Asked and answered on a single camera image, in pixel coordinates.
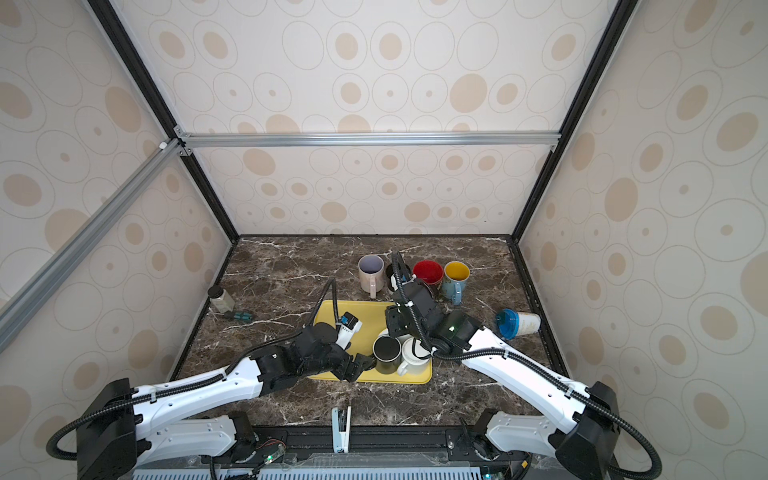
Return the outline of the black mug red inside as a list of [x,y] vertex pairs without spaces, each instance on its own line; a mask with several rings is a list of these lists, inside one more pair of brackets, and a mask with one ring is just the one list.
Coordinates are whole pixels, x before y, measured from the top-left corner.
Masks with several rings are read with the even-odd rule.
[[395,374],[402,361],[402,345],[395,337],[379,336],[372,346],[375,370],[382,375]]

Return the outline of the white bottom dark mug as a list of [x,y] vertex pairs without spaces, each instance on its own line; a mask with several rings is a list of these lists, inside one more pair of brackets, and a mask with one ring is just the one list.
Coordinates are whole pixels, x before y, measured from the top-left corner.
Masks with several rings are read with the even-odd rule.
[[[390,292],[394,292],[396,290],[397,285],[396,285],[396,281],[394,280],[395,272],[392,264],[388,264],[386,266],[385,276],[386,276],[386,281],[385,281],[386,287]],[[411,277],[412,277],[411,269],[408,265],[405,265],[404,282],[405,283],[409,282],[411,280]]]

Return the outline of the blue butterfly mug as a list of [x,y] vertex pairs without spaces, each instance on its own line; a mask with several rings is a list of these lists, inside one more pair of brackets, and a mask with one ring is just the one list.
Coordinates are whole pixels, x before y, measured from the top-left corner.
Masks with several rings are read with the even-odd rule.
[[452,305],[458,306],[462,303],[470,275],[470,268],[463,262],[451,261],[445,265],[441,291],[443,297]]

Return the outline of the pink mug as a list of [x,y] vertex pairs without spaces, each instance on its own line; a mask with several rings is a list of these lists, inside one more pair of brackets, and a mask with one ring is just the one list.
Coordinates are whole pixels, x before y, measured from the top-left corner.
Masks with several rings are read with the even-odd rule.
[[358,261],[360,286],[371,299],[386,286],[385,262],[378,255],[364,255]]

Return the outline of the white ribbed mug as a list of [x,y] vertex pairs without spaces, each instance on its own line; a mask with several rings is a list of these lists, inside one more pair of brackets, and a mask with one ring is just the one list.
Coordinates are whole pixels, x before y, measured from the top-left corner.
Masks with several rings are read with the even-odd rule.
[[408,334],[408,333],[405,333],[404,335],[399,335],[399,336],[397,336],[397,335],[394,335],[394,334],[392,334],[392,333],[391,333],[391,332],[390,332],[388,329],[384,329],[384,330],[382,330],[382,331],[381,331],[381,332],[380,332],[380,333],[377,335],[377,337],[378,337],[378,338],[381,338],[381,337],[392,337],[392,338],[396,338],[400,344],[403,344],[403,343],[404,343],[404,342],[406,342],[406,341],[407,341],[409,338],[411,338],[411,335],[410,335],[410,334]]

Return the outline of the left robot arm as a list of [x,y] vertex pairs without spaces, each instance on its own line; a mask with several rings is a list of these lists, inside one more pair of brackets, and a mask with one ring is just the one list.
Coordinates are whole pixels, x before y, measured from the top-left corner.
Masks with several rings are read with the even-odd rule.
[[48,439],[46,453],[75,462],[81,479],[117,479],[157,452],[171,425],[203,411],[287,390],[325,372],[356,381],[374,364],[347,350],[363,324],[341,312],[336,300],[331,307],[332,323],[311,321],[242,351],[225,367],[138,388],[128,379],[111,382],[85,413]]

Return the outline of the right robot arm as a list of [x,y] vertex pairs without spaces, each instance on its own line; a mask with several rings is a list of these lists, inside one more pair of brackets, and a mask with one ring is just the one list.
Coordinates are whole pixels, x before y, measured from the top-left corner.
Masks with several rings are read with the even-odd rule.
[[[489,413],[480,435],[499,452],[524,451],[555,458],[579,479],[656,479],[662,460],[651,442],[621,418],[615,392],[596,382],[592,386],[544,367],[510,346],[475,318],[446,312],[429,287],[411,274],[399,251],[390,257],[394,315],[389,332],[412,336],[427,356],[457,362],[495,380],[539,411],[525,419],[503,411]],[[614,461],[622,433],[634,439],[650,459],[647,469],[623,469]]]

